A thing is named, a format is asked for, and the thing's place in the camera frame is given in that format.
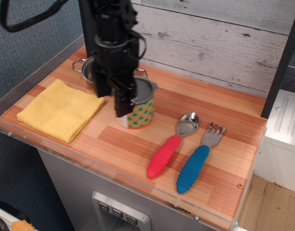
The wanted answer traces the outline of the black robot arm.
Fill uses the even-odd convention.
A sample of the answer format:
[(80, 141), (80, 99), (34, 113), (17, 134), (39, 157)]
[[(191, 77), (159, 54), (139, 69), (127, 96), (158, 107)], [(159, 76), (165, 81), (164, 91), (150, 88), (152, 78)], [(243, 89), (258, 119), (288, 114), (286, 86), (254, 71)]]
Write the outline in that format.
[(79, 9), (94, 91), (113, 94), (116, 116), (123, 117), (137, 102), (134, 71), (145, 54), (144, 38), (133, 30), (137, 12), (129, 0), (81, 0)]

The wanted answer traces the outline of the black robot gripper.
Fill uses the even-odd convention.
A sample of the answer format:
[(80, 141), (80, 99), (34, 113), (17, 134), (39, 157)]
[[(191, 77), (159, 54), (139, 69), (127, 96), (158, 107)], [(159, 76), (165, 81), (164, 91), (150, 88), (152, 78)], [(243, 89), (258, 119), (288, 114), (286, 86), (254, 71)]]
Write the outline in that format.
[(130, 38), (119, 47), (97, 46), (91, 54), (92, 78), (97, 96), (112, 95), (115, 89), (116, 116), (120, 118), (132, 113), (138, 102), (133, 72), (139, 62), (139, 39)]

